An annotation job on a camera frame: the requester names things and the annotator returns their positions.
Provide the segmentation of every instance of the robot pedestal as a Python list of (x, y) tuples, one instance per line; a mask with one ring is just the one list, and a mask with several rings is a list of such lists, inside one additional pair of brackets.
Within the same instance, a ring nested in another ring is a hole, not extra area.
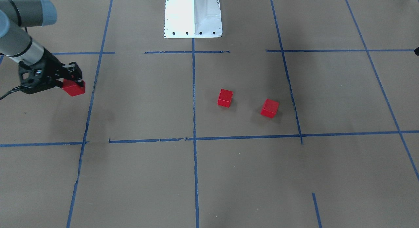
[(164, 37), (221, 37), (220, 0), (166, 0)]

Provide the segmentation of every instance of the red block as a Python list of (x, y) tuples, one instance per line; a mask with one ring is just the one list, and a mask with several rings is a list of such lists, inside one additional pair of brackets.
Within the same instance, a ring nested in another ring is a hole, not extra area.
[(265, 104), (263, 104), (261, 115), (273, 118), (277, 114), (279, 106), (280, 103), (266, 99)]
[(233, 98), (232, 91), (221, 89), (220, 96), (218, 97), (218, 105), (229, 108), (232, 98)]
[(76, 82), (64, 79), (63, 90), (70, 96), (77, 96), (84, 94), (86, 83), (83, 81), (83, 87), (79, 86)]

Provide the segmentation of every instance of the black cable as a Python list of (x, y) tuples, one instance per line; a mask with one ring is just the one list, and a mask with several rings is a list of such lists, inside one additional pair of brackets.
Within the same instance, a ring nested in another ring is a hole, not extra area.
[(15, 88), (13, 88), (12, 90), (10, 90), (10, 91), (8, 91), (8, 92), (6, 92), (6, 94), (4, 94), (2, 97), (0, 97), (0, 101), (1, 100), (3, 100), (4, 98), (6, 98), (6, 96), (8, 96), (8, 95), (10, 95), (10, 94), (12, 94), (12, 93), (14, 93), (14, 92), (17, 92), (17, 91), (22, 91), (22, 90), (24, 90), (24, 89), (26, 89), (26, 87), (24, 87), (24, 86), (18, 86), (18, 87), (15, 87)]

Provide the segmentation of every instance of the blue painter's tape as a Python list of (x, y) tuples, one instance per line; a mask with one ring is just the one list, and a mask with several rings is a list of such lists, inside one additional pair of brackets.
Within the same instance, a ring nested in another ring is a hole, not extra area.
[(240, 140), (240, 139), (269, 139), (269, 138), (292, 138), (292, 137), (300, 137), (300, 135), (288, 134), (288, 135), (197, 137), (196, 140)]
[(27, 146), (65, 146), (81, 145), (82, 142), (51, 142), (51, 143), (22, 143), (22, 144), (0, 144), (0, 147), (27, 147)]
[(405, 133), (419, 133), (419, 130), (415, 130), (415, 131), (402, 131), (401, 133), (405, 134)]
[(170, 142), (187, 140), (186, 138), (168, 138), (168, 139), (144, 139), (144, 140), (109, 140), (110, 144), (124, 144), (124, 143), (147, 143), (147, 142)]
[(202, 53), (231, 53), (230, 51), (149, 51), (144, 54), (202, 54)]
[[(100, 55), (100, 52), (55, 52), (53, 55)], [(102, 52), (103, 55), (114, 55), (115, 52)]]
[(319, 207), (317, 206), (316, 194), (312, 193), (312, 196), (313, 196), (313, 202), (314, 202), (314, 209), (316, 209), (317, 223), (319, 224), (319, 228), (322, 228)]
[(191, 54), (192, 51), (150, 51), (144, 54)]
[[(368, 50), (369, 52), (413, 52), (412, 49), (373, 49)], [(266, 50), (266, 52), (285, 52), (285, 53), (292, 53), (292, 52), (365, 52), (365, 49), (325, 49), (325, 50)]]
[(380, 134), (398, 134), (398, 131), (388, 132), (339, 132), (339, 133), (320, 133), (320, 134), (303, 134), (303, 137), (321, 137), (321, 136), (349, 136), (349, 135), (380, 135)]
[(415, 165), (415, 163), (413, 161), (413, 158), (410, 155), (409, 148), (407, 147), (407, 144), (406, 144), (406, 142), (404, 140), (404, 137), (403, 137), (403, 133), (400, 130), (400, 127), (398, 125), (398, 122), (397, 122), (397, 120), (395, 118), (394, 112), (392, 110), (392, 106), (390, 105), (389, 99), (387, 98), (386, 92), (384, 91), (384, 88), (383, 88), (383, 85), (381, 83), (380, 77), (378, 77), (378, 73), (377, 73), (377, 70), (376, 70), (375, 65), (373, 63), (373, 59), (371, 58), (370, 52), (368, 51), (367, 45), (365, 44), (365, 40), (362, 37), (361, 30), (360, 30), (360, 28), (358, 26), (358, 23), (356, 22), (356, 19), (355, 19), (355, 16), (354, 16), (353, 12), (352, 12), (351, 6), (349, 5), (349, 1), (348, 0), (345, 0), (345, 2), (346, 2), (346, 5), (348, 6), (349, 12), (350, 12), (350, 14), (352, 16), (352, 19), (353, 19), (354, 23), (355, 23), (356, 29), (358, 30), (359, 37), (361, 38), (362, 44), (364, 45), (364, 48), (365, 48), (365, 52), (367, 52), (368, 59), (370, 60), (371, 66), (372, 66), (372, 68), (374, 70), (375, 77), (376, 77), (377, 82), (378, 82), (378, 84), (380, 86), (381, 92), (383, 93), (384, 99), (386, 100), (387, 107), (389, 108), (389, 111), (390, 111), (390, 113), (392, 115), (392, 118), (393, 118), (393, 121), (394, 121), (394, 125), (396, 126), (397, 131), (398, 131), (398, 133), (400, 135), (400, 138), (401, 138), (401, 141), (403, 143), (404, 149), (405, 149), (405, 151), (407, 153), (407, 156), (409, 157), (410, 163), (411, 163), (411, 165), (413, 167), (413, 171), (415, 172), (416, 178), (419, 181), (419, 173), (418, 173), (418, 170), (417, 170), (416, 165)]
[(192, 95), (193, 95), (193, 161), (195, 176), (195, 226), (199, 228), (198, 158), (196, 149), (196, 89), (195, 89), (195, 39), (192, 38)]
[(282, 46), (282, 40), (281, 40), (281, 34), (280, 34), (280, 28), (279, 28), (279, 26), (278, 26), (277, 14), (276, 14), (276, 12), (275, 12), (275, 7), (274, 7), (274, 0), (271, 0), (271, 7), (272, 7), (272, 12), (273, 12), (273, 14), (274, 14), (275, 26), (276, 26), (276, 28), (277, 28), (278, 40), (279, 40), (279, 42), (280, 42), (281, 54), (282, 54), (282, 60), (283, 60), (283, 62), (284, 62), (285, 74), (287, 75), (287, 81), (288, 81), (288, 85), (289, 85), (289, 92), (290, 92), (290, 94), (291, 94), (291, 101), (292, 101), (292, 105), (294, 106), (295, 120), (296, 120), (296, 122), (297, 122), (298, 134), (300, 135), (300, 141), (301, 141), (301, 144), (303, 144), (303, 141), (302, 141), (302, 133), (301, 133), (301, 126), (300, 126), (300, 121), (299, 121), (299, 119), (298, 119), (297, 107), (296, 107), (296, 105), (295, 105), (294, 94), (293, 94), (293, 92), (292, 92), (291, 80), (289, 79), (289, 73), (288, 73), (287, 61), (285, 60), (284, 47)]
[(70, 209), (69, 209), (69, 212), (68, 212), (68, 219), (67, 219), (67, 226), (66, 226), (67, 228), (70, 228), (70, 224), (71, 224), (71, 218), (72, 218), (73, 209), (74, 209), (74, 203), (75, 203), (76, 194), (77, 194), (77, 187), (78, 187), (78, 182), (79, 182), (79, 179), (80, 179), (80, 171), (81, 171), (81, 165), (82, 165), (82, 157), (83, 157), (85, 145), (86, 145), (86, 142), (87, 142), (87, 133), (88, 133), (88, 130), (89, 130), (90, 117), (91, 117), (92, 109), (93, 109), (93, 100), (95, 98), (96, 83), (98, 81), (100, 64), (102, 63), (103, 49), (105, 47), (106, 34), (107, 34), (107, 31), (108, 31), (109, 19), (111, 17), (111, 11), (112, 11), (113, 1), (114, 0), (111, 0), (110, 3), (109, 3), (108, 16), (106, 18), (105, 30), (103, 32), (102, 46), (100, 48), (98, 65), (96, 67), (96, 74), (95, 74), (95, 80), (94, 80), (94, 83), (93, 83), (92, 95), (90, 96), (90, 105), (89, 105), (89, 111), (88, 111), (87, 120), (86, 120), (86, 129), (85, 129), (85, 132), (84, 132), (83, 143), (82, 143), (81, 150), (80, 150), (80, 157), (79, 157), (79, 164), (78, 164), (77, 179), (76, 179), (76, 182), (74, 183), (73, 194), (72, 194), (72, 197), (71, 197)]

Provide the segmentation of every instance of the grid square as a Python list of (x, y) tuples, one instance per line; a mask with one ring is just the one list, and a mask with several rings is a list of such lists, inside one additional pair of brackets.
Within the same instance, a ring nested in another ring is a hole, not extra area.
[(365, 52), (286, 58), (302, 133), (397, 130)]
[(114, 0), (105, 51), (190, 51), (190, 39), (164, 39), (165, 0)]
[(371, 57), (400, 129), (419, 130), (419, 58), (414, 52), (371, 52)]
[[(228, 109), (217, 105), (221, 88), (234, 92)], [(274, 119), (260, 115), (267, 98), (281, 102)], [(298, 134), (281, 55), (196, 54), (196, 133), (198, 137)]]
[(220, 6), (223, 36), (196, 39), (196, 50), (235, 53), (280, 49), (270, 0), (220, 0)]
[(2, 227), (65, 227), (80, 146), (0, 148)]
[(89, 141), (193, 136), (192, 55), (102, 60)]
[(348, 0), (368, 49), (415, 49), (418, 0)]
[[(86, 128), (98, 55), (57, 55), (76, 61), (86, 82), (85, 94), (70, 97), (59, 88), (27, 95), (16, 92), (1, 100), (0, 144), (81, 141)], [(0, 93), (20, 85), (18, 65), (4, 58), (0, 65)]]
[(273, 0), (284, 49), (364, 49), (345, 0)]
[(418, 227), (418, 180), (398, 134), (306, 137), (324, 227)]
[(86, 145), (71, 227), (195, 225), (193, 142)]
[(197, 142), (200, 227), (316, 227), (299, 138)]
[(50, 1), (56, 24), (30, 27), (29, 34), (50, 52), (99, 52), (110, 0)]

